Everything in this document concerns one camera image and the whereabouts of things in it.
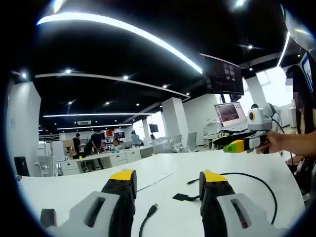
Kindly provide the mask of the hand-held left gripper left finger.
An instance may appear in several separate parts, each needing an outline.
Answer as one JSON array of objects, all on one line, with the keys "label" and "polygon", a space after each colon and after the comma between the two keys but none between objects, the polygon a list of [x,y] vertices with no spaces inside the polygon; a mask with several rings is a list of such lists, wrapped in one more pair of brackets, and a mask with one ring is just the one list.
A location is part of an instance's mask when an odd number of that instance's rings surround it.
[{"label": "hand-held left gripper left finger", "polygon": [[136,195],[136,170],[116,172],[100,192],[92,192],[72,207],[65,223],[46,231],[53,237],[129,237]]}]

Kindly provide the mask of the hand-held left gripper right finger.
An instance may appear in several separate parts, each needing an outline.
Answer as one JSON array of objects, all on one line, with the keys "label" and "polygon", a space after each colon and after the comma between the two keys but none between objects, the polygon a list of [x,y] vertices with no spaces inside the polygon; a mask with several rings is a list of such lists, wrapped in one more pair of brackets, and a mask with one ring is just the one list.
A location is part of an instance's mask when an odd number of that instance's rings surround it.
[{"label": "hand-held left gripper right finger", "polygon": [[200,215],[206,237],[280,237],[283,228],[267,220],[264,209],[243,193],[235,193],[221,174],[199,175]]}]

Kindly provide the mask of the person's right hand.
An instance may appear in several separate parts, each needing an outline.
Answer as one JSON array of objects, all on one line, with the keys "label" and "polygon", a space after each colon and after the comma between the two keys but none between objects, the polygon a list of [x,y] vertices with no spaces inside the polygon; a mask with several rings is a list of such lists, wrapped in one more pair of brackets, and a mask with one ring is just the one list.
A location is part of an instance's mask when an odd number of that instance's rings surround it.
[{"label": "person's right hand", "polygon": [[269,131],[266,134],[266,141],[255,149],[256,154],[263,154],[266,149],[268,149],[271,154],[282,151],[284,136],[285,134]]}]

